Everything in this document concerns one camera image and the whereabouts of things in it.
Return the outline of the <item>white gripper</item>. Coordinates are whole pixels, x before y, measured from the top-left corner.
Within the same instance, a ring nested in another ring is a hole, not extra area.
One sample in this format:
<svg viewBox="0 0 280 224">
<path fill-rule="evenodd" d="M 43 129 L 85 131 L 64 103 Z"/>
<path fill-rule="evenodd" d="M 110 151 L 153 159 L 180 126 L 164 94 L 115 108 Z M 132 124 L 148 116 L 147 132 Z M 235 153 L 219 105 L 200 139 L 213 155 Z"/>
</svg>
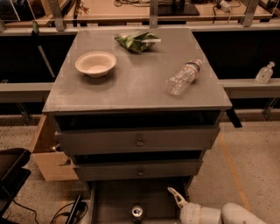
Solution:
<svg viewBox="0 0 280 224">
<path fill-rule="evenodd" d="M 187 203 L 185 198 L 174 188 L 168 187 L 180 209 L 181 224 L 222 224 L 221 210 L 201 206 L 195 203 Z"/>
</svg>

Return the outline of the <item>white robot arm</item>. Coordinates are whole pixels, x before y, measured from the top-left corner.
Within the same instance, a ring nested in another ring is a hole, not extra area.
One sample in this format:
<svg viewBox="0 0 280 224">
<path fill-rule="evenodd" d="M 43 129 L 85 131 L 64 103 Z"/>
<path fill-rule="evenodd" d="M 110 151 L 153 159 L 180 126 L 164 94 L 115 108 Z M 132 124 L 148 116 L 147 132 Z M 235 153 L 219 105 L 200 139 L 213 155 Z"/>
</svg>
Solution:
<svg viewBox="0 0 280 224">
<path fill-rule="evenodd" d="M 246 208 L 235 203 L 226 203 L 222 209 L 187 202 L 174 188 L 167 190 L 180 208 L 181 224 L 268 224 Z"/>
</svg>

